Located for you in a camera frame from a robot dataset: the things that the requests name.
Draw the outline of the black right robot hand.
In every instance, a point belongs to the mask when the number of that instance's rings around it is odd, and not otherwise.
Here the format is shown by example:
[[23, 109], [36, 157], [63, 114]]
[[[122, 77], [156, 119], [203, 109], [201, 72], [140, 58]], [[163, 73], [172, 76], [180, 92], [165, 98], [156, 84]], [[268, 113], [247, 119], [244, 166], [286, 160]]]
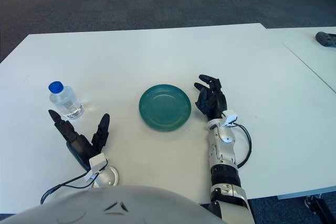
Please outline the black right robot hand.
[[194, 87], [200, 92], [195, 102], [196, 107], [206, 115], [208, 121], [220, 119], [222, 112], [227, 110], [226, 98], [221, 91], [220, 80], [204, 74], [198, 77], [208, 87], [198, 82], [194, 83]]

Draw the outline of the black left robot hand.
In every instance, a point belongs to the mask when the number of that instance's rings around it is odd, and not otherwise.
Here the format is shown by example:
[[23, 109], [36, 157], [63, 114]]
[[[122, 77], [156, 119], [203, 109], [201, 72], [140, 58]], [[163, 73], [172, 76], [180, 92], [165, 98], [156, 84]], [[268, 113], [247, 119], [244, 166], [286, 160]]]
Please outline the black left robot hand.
[[54, 126], [66, 140], [66, 146], [75, 157], [77, 162], [86, 170], [90, 170], [89, 159], [101, 153], [108, 139], [108, 129], [110, 124], [110, 115], [104, 114], [97, 132], [93, 135], [91, 142], [82, 135], [78, 134], [69, 121], [65, 121], [54, 110], [48, 110], [49, 115], [54, 121]]

